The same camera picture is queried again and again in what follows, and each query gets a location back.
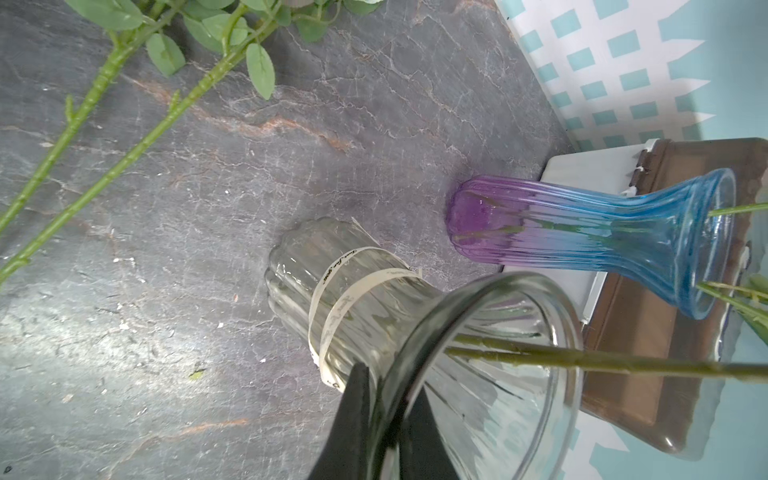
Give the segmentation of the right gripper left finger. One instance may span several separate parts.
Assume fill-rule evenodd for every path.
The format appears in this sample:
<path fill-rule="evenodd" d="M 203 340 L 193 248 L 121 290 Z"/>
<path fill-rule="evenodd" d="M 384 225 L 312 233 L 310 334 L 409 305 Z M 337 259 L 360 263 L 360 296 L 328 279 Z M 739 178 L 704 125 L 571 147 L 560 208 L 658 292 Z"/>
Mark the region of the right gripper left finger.
<path fill-rule="evenodd" d="M 370 370 L 356 363 L 348 377 L 329 437 L 309 480 L 367 478 L 370 421 Z"/>

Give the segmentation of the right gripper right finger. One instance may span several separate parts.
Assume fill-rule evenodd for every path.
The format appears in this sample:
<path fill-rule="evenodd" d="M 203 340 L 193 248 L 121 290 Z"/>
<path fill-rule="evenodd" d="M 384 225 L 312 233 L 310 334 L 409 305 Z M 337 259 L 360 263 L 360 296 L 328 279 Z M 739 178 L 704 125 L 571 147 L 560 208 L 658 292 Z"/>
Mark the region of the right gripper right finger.
<path fill-rule="evenodd" d="M 456 480 L 457 472 L 443 445 L 426 391 L 421 390 L 399 436 L 400 478 Z"/>

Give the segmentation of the clear glass vase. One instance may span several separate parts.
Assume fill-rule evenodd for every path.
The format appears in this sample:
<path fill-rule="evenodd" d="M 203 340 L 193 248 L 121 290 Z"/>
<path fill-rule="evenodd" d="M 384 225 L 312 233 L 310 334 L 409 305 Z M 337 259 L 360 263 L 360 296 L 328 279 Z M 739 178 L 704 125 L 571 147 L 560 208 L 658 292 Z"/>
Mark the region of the clear glass vase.
<path fill-rule="evenodd" d="M 321 218 L 286 232 L 265 273 L 268 301 L 343 394 L 370 370 L 366 479 L 401 479 L 399 436 L 422 389 L 457 479 L 557 479 L 582 375 L 445 353 L 465 334 L 578 349 L 578 320 L 546 276 L 496 273 L 445 293 L 355 223 Z"/>

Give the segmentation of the purple glass vase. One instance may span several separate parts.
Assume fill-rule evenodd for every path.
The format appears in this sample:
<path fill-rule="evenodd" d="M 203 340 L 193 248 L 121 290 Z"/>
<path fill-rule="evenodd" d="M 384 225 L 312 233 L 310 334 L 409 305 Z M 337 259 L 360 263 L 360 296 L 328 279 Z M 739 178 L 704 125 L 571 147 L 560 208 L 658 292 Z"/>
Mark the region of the purple glass vase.
<path fill-rule="evenodd" d="M 698 286 L 722 280 L 733 232 L 712 213 L 735 200 L 728 168 L 632 197 L 477 176 L 453 194 L 446 228 L 475 262 L 617 273 L 702 320 L 714 300 Z"/>

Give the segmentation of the white flower stem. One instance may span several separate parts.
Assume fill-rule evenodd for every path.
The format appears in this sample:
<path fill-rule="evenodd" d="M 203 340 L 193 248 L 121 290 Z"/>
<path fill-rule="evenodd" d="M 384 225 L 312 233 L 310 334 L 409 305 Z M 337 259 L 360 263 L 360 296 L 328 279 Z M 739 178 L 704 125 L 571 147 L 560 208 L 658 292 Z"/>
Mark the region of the white flower stem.
<path fill-rule="evenodd" d="M 136 163 L 187 110 L 240 63 L 246 65 L 249 79 L 258 95 L 264 100 L 270 99 L 276 88 L 276 72 L 264 43 L 275 31 L 294 26 L 303 40 L 314 43 L 324 37 L 341 12 L 364 16 L 380 6 L 377 1 L 184 2 L 186 5 L 171 24 L 180 19 L 185 31 L 199 45 L 219 54 L 219 61 L 187 95 L 174 92 L 169 100 L 167 113 L 159 123 L 92 187 L 64 208 L 38 235 L 5 261 L 1 267 L 3 281 L 7 281 L 14 273 L 28 265 L 32 257 L 56 233 Z M 146 50 L 152 64 L 161 74 L 170 77 L 185 65 L 186 58 L 181 47 L 166 34 L 166 28 L 161 34 L 151 37 L 140 49 Z"/>

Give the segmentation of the pale blue flower stem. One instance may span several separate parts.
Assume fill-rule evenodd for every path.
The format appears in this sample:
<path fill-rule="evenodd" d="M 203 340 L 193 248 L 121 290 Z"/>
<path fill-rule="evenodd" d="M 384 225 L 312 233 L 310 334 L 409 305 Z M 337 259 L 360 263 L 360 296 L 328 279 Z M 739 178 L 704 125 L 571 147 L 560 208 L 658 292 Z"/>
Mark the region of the pale blue flower stem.
<path fill-rule="evenodd" d="M 111 39 L 112 49 L 100 67 L 80 105 L 72 96 L 65 98 L 66 127 L 48 149 L 20 193 L 1 214 L 5 230 L 20 214 L 53 166 L 101 101 L 126 62 L 151 37 L 161 34 L 186 5 L 184 1 L 69 1 L 78 15 L 101 27 Z"/>

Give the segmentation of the pink roses stem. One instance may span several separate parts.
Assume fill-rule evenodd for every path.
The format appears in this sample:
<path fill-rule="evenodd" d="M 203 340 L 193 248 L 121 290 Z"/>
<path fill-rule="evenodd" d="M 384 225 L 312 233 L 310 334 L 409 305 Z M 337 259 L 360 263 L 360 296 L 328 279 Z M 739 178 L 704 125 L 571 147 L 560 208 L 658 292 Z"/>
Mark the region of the pink roses stem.
<path fill-rule="evenodd" d="M 621 375 L 734 379 L 750 383 L 767 381 L 765 364 L 662 359 L 582 351 L 465 334 L 454 337 L 445 353 L 457 358 L 487 360 L 515 366 L 580 369 L 586 372 Z"/>

